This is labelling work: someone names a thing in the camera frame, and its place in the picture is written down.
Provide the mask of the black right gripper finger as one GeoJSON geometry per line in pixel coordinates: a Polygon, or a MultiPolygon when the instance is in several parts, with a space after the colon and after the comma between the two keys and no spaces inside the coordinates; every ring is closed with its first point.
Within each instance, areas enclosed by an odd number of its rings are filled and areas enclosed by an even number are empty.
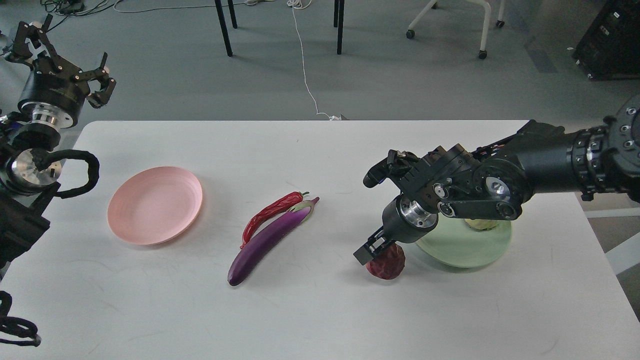
{"type": "Polygon", "coordinates": [[[353,255],[361,265],[389,265],[398,261],[398,246],[394,240],[387,238],[384,228],[380,227],[353,255]]]}

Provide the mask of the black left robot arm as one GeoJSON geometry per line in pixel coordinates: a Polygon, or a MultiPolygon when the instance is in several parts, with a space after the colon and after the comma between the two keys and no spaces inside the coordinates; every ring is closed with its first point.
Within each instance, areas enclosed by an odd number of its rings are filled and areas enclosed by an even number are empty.
{"type": "Polygon", "coordinates": [[[108,104],[117,84],[106,67],[83,70],[59,55],[48,38],[53,17],[19,22],[2,50],[11,63],[29,68],[17,110],[1,116],[0,241],[6,265],[34,246],[50,228],[44,212],[54,198],[68,199],[98,184],[98,158],[59,149],[61,132],[78,124],[82,108],[108,104]]]}

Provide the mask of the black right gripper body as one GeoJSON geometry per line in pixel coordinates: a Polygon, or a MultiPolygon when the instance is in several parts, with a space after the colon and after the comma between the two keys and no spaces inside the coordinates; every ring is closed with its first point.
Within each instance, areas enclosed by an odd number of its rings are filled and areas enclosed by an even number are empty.
{"type": "Polygon", "coordinates": [[[424,210],[406,195],[396,196],[382,211],[382,237],[403,244],[415,243],[437,227],[439,215],[424,210]]]}

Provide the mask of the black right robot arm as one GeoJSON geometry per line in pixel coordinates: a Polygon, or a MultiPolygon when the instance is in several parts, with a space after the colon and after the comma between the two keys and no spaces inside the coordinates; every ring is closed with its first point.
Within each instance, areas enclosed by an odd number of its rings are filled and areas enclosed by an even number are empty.
{"type": "Polygon", "coordinates": [[[418,157],[389,150],[363,178],[373,188],[391,180],[399,189],[382,212],[382,226],[354,257],[365,265],[393,243],[411,244],[434,230],[439,215],[514,221],[535,194],[620,193],[640,196],[640,100],[633,96],[603,124],[566,133],[530,120],[515,134],[468,152],[439,146],[418,157]]]}

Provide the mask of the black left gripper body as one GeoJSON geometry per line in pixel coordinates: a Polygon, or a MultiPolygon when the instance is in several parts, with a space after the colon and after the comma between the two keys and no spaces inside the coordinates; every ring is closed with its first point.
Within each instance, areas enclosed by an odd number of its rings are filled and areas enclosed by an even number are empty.
{"type": "Polygon", "coordinates": [[[53,112],[60,129],[78,124],[86,95],[77,84],[54,74],[32,71],[23,87],[17,108],[26,116],[34,117],[37,111],[53,112]]]}

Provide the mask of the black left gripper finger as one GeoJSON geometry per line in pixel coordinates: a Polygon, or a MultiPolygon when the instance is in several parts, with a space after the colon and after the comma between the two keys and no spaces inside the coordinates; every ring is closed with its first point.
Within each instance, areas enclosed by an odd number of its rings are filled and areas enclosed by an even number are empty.
{"type": "Polygon", "coordinates": [[[52,14],[41,22],[20,21],[7,35],[2,59],[24,65],[32,74],[57,75],[58,66],[52,58],[55,49],[47,37],[52,22],[52,14]]]}
{"type": "Polygon", "coordinates": [[[117,84],[116,80],[110,76],[106,66],[108,53],[104,52],[99,66],[93,70],[78,70],[75,73],[75,86],[80,89],[82,95],[94,109],[101,109],[109,103],[117,84]],[[98,89],[91,89],[90,83],[97,82],[98,89]]]}

